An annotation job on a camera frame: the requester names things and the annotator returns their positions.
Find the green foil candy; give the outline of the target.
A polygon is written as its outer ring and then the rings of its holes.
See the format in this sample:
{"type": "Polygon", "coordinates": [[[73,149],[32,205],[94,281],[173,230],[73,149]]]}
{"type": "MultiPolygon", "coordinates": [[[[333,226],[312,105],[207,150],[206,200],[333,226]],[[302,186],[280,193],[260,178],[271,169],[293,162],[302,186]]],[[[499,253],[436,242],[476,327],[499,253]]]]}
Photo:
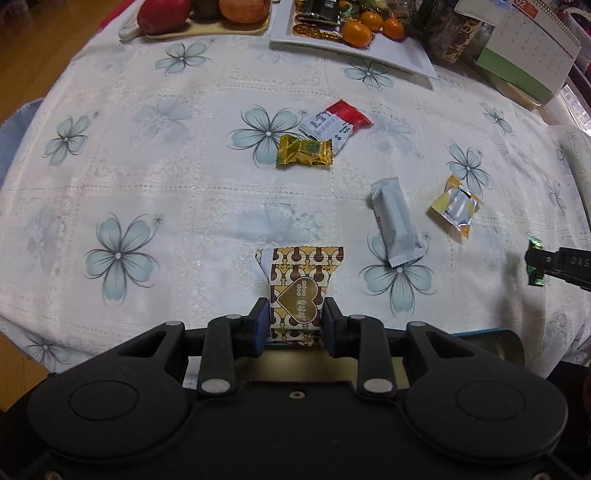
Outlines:
{"type": "Polygon", "coordinates": [[[530,235],[528,237],[528,249],[525,254],[528,284],[530,286],[544,286],[544,267],[542,265],[543,243],[540,239],[530,235]]]}

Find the brown patterned biscuit packet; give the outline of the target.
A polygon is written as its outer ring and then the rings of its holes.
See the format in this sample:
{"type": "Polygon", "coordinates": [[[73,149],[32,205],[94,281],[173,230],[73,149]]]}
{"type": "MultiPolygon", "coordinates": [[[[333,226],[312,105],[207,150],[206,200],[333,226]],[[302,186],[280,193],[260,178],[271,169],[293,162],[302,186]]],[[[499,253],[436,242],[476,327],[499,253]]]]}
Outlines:
{"type": "Polygon", "coordinates": [[[322,343],[322,305],[332,274],[344,261],[342,247],[260,249],[256,261],[269,283],[267,341],[314,347],[322,343]]]}

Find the silver grey snack bar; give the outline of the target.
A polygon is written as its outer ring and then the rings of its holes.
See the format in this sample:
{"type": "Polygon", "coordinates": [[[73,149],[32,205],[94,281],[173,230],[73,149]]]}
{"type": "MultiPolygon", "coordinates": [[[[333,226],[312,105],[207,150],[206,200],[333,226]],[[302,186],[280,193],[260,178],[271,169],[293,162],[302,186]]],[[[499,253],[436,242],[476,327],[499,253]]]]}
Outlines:
{"type": "Polygon", "coordinates": [[[372,204],[393,268],[416,261],[426,253],[411,220],[398,177],[372,184],[372,204]]]}

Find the yellow silver snack packet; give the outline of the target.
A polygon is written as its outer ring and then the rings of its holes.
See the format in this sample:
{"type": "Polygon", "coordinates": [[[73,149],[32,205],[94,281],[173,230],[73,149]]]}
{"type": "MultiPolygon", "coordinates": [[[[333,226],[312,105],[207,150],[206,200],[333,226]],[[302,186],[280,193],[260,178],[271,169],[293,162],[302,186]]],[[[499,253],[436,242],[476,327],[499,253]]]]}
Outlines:
{"type": "Polygon", "coordinates": [[[481,198],[466,187],[455,175],[447,181],[443,193],[430,208],[452,225],[464,238],[470,237],[472,222],[482,204],[481,198]]]}

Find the gold candy wrapper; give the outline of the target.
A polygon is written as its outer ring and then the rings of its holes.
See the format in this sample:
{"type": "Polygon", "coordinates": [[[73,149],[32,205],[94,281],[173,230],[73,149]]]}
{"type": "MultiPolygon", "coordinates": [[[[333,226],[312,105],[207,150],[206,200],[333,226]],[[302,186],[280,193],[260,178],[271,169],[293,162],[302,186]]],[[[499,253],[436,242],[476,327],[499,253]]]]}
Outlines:
{"type": "Polygon", "coordinates": [[[276,165],[332,166],[332,141],[304,139],[286,134],[280,137],[276,165]]]}

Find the red white snack packet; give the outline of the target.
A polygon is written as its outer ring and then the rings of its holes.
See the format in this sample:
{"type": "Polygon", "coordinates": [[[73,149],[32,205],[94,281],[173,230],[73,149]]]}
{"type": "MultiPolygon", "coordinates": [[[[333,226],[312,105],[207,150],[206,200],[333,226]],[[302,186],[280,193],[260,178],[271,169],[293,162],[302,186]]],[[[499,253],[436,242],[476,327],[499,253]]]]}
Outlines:
{"type": "Polygon", "coordinates": [[[301,122],[298,130],[308,138],[331,141],[332,152],[337,155],[356,131],[372,125],[373,122],[362,111],[346,101],[339,100],[301,122]]]}

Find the gold metal tray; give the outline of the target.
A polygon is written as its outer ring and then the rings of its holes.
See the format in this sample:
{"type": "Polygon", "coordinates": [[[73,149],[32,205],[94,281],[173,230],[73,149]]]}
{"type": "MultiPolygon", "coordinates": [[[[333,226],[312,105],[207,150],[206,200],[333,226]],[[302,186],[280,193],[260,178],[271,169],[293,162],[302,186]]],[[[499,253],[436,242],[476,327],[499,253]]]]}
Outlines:
{"type": "MultiPolygon", "coordinates": [[[[461,332],[458,338],[497,357],[522,366],[525,355],[521,340],[508,329],[461,332]]],[[[270,344],[257,358],[235,362],[236,377],[257,381],[356,381],[356,360],[332,358],[323,348],[300,349],[270,344]]]]}

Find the desk calendar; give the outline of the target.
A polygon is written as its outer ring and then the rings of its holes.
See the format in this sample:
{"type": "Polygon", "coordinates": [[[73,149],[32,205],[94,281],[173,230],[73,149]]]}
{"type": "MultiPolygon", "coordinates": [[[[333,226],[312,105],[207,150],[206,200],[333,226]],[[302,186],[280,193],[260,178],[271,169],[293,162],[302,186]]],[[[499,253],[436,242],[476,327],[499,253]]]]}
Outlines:
{"type": "Polygon", "coordinates": [[[476,64],[545,104],[564,85],[580,50],[580,40],[546,3],[516,0],[476,64]]]}

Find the patterned snack box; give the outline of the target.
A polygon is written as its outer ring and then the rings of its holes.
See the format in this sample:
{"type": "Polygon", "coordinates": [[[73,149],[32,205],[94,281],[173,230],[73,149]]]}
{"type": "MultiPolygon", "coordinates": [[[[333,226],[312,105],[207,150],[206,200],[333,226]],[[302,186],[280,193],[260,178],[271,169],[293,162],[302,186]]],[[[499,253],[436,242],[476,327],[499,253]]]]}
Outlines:
{"type": "Polygon", "coordinates": [[[484,20],[489,6],[489,1],[423,1],[418,26],[430,59],[438,65],[453,65],[470,44],[480,53],[494,28],[484,20]]]}

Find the white rectangular plate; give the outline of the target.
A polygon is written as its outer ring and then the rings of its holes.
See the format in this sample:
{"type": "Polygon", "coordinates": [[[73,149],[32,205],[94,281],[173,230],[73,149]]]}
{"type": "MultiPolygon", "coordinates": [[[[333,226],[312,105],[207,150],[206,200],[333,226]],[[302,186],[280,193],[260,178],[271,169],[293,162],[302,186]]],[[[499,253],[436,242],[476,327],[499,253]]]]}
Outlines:
{"type": "Polygon", "coordinates": [[[425,49],[413,38],[394,40],[363,24],[354,27],[353,22],[334,27],[307,24],[298,14],[296,1],[280,1],[274,6],[270,42],[334,51],[430,79],[439,77],[425,49]]]}

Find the gold chocolate coin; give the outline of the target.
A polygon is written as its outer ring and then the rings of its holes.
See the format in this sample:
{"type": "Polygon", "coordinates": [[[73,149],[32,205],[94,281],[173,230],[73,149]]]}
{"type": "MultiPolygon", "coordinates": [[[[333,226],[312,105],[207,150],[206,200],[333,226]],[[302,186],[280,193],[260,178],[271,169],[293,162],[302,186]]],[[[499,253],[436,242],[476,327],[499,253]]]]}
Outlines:
{"type": "Polygon", "coordinates": [[[293,27],[294,35],[299,35],[317,40],[327,40],[342,43],[342,36],[335,32],[329,32],[313,25],[298,23],[293,27]]]}

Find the middle mandarin orange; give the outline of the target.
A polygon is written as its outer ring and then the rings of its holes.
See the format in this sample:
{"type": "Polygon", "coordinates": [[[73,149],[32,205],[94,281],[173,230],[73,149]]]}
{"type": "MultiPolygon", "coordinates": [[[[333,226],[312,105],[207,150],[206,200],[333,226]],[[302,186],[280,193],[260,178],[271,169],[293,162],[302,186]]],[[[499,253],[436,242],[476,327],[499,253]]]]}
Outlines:
{"type": "Polygon", "coordinates": [[[372,32],[379,32],[384,25],[382,16],[376,12],[371,11],[363,12],[360,15],[360,22],[372,32]]]}

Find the white remote control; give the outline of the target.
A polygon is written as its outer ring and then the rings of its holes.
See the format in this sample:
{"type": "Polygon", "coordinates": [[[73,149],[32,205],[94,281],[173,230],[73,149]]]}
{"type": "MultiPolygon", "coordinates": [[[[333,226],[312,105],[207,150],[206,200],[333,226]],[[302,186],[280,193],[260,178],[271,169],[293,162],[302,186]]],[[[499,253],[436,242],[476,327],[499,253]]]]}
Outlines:
{"type": "Polygon", "coordinates": [[[118,38],[121,42],[129,42],[142,34],[143,32],[137,22],[137,11],[130,14],[118,30],[118,38]]]}

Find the pink striped apple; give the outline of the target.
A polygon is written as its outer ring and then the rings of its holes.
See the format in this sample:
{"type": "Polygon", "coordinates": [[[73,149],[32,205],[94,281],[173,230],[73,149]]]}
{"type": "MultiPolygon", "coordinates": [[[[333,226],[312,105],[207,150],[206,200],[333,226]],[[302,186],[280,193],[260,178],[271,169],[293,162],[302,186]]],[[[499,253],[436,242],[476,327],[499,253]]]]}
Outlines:
{"type": "Polygon", "coordinates": [[[270,13],[270,0],[221,0],[218,6],[226,20],[238,24],[263,21],[270,13]]]}

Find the red apple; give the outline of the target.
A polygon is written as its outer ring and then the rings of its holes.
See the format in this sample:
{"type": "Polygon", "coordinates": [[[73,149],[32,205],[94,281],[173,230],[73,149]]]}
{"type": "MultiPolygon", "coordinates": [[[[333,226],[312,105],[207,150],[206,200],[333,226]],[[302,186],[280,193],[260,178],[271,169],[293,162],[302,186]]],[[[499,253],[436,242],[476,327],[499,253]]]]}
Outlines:
{"type": "Polygon", "coordinates": [[[157,35],[180,28],[190,15],[189,0],[145,0],[137,24],[146,34],[157,35]]]}

